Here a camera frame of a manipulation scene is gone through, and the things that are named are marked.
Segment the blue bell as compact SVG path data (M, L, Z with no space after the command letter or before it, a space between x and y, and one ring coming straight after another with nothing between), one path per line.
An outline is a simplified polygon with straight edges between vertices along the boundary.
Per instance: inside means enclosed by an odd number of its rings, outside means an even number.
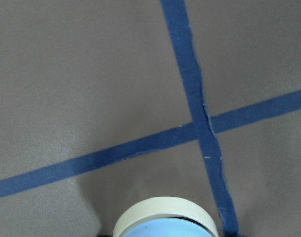
M114 237L217 237L212 217L199 205L179 197L152 197L127 209Z

